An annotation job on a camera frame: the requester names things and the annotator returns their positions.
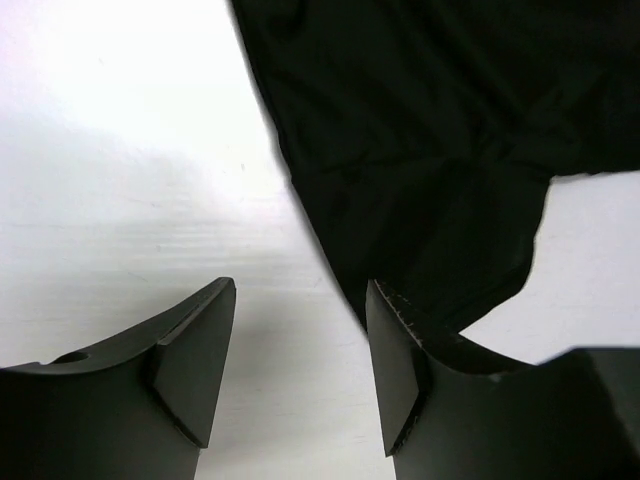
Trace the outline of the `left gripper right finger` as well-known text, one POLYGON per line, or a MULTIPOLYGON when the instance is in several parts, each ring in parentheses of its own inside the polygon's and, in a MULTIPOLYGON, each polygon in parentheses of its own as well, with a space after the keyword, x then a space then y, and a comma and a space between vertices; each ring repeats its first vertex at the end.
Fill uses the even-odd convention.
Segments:
POLYGON ((371 282, 366 318, 384 450, 400 479, 635 479, 639 352, 539 365, 492 352, 371 282))

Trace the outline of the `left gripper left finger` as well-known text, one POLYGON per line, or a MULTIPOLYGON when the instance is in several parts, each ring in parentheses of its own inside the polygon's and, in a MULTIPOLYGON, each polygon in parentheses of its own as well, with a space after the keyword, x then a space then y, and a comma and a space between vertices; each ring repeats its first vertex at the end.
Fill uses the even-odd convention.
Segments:
POLYGON ((219 278, 51 363, 1 372, 5 479, 191 479, 209 445, 236 305, 219 278))

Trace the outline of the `black t shirt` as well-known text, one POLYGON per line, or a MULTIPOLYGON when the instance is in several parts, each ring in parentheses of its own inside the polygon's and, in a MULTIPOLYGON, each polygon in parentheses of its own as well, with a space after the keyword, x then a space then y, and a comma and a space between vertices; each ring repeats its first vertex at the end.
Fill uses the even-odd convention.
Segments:
POLYGON ((375 281, 465 373, 517 294, 550 182, 639 167, 635 1, 236 1, 293 187, 347 300, 375 281))

